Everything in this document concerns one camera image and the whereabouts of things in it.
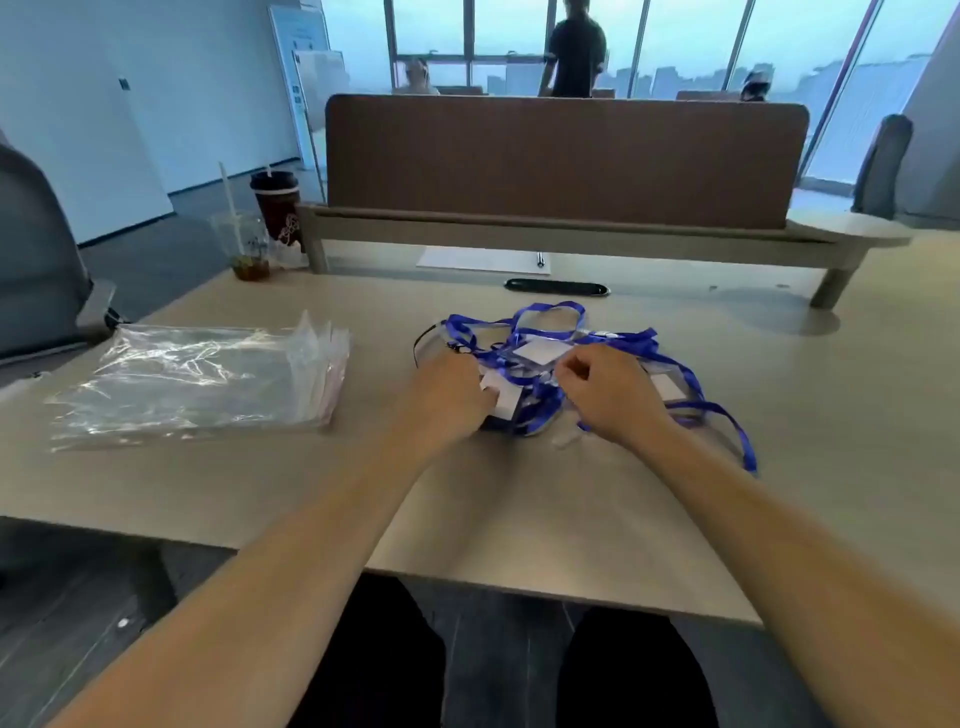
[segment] chair armrest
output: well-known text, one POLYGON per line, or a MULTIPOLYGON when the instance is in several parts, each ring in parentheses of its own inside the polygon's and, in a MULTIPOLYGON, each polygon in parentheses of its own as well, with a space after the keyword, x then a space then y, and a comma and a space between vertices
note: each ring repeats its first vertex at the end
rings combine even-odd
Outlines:
POLYGON ((85 338, 106 338, 110 336, 107 325, 107 311, 110 301, 116 293, 116 284, 111 280, 96 279, 90 288, 84 307, 77 314, 77 328, 85 338))

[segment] lanyard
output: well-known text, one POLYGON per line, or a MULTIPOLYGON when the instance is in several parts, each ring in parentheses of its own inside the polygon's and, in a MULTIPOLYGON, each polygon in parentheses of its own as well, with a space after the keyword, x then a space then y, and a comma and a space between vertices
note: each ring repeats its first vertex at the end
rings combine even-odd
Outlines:
POLYGON ((523 365, 511 361, 502 355, 503 350, 523 343, 527 336, 541 336, 548 339, 565 341, 573 345, 604 344, 635 356, 640 361, 653 361, 677 367, 692 395, 690 400, 675 401, 666 404, 667 409, 695 409, 712 412, 727 418, 740 439, 743 450, 743 467, 750 473, 756 473, 756 453, 750 444, 747 433, 733 416, 716 402, 707 400, 704 388, 693 371, 676 359, 661 354, 657 341, 657 332, 652 328, 636 333, 611 333, 608 331, 589 331, 585 329, 587 310, 575 301, 560 303, 531 303, 517 311, 513 316, 497 321, 482 321, 469 316, 453 314, 441 321, 440 325, 449 338, 449 346, 464 348, 484 366, 496 369, 505 379, 523 387, 523 396, 515 415, 515 434, 532 435, 542 429, 560 410, 564 403, 564 391, 557 384, 552 372, 529 374, 523 365), (521 325, 524 315, 542 313, 557 308, 571 309, 577 314, 577 323, 571 330, 547 331, 521 325), (502 343, 493 344, 489 349, 481 349, 477 343, 475 331, 479 328, 504 328, 507 336, 502 343))

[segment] glass window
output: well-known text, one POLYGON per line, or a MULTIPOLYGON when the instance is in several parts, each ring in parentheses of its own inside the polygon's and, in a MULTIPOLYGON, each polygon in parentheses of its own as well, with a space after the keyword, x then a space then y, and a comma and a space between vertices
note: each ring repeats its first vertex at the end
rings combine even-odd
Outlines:
POLYGON ((807 140, 817 128, 869 0, 756 0, 730 90, 747 74, 770 76, 768 101, 804 104, 807 140))
MULTIPOLYGON (((467 65, 465 63, 439 63, 428 61, 426 67, 430 71, 430 84, 438 85, 467 85, 467 65)), ((406 63, 396 63, 397 87, 407 85, 406 63)))
POLYGON ((884 116, 913 93, 956 0, 884 0, 805 174, 854 184, 884 116))
POLYGON ((491 96, 536 96, 540 92, 543 63, 473 65, 473 85, 491 96))
POLYGON ((330 49, 344 54, 350 90, 390 93, 390 52, 383 3, 378 0, 324 0, 330 49))
POLYGON ((475 0, 473 52, 479 56, 543 53, 546 5, 546 0, 475 0))
POLYGON ((394 0, 394 22, 400 55, 464 52, 462 0, 394 0))
MULTIPOLYGON (((653 0, 652 6, 658 2, 676 0, 653 0)), ((642 11, 643 0, 592 0, 590 3, 590 17, 600 24, 607 37, 607 66, 597 77, 596 87, 614 89, 618 99, 627 98, 642 11)), ((557 22, 565 18, 564 0, 557 0, 557 22)))
POLYGON ((677 91, 720 89, 744 6, 740 0, 653 0, 634 98, 675 99, 677 91))

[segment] brown divider panel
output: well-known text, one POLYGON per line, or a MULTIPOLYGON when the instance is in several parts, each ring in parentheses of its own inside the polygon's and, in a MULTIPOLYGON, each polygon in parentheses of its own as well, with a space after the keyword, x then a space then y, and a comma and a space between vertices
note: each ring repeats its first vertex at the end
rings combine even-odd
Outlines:
POLYGON ((331 206, 783 228, 792 104, 334 96, 331 206))

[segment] hand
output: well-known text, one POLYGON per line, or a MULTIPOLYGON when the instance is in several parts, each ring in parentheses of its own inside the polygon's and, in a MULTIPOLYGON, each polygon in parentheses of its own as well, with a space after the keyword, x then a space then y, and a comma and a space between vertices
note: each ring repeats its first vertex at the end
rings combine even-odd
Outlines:
POLYGON ((417 370, 400 400, 395 428, 439 451, 475 432, 496 398, 495 390, 480 389, 476 359, 445 350, 417 370))
POLYGON ((636 359, 605 344, 574 347, 557 362, 554 376, 605 440, 632 449, 651 428, 674 424, 636 359))

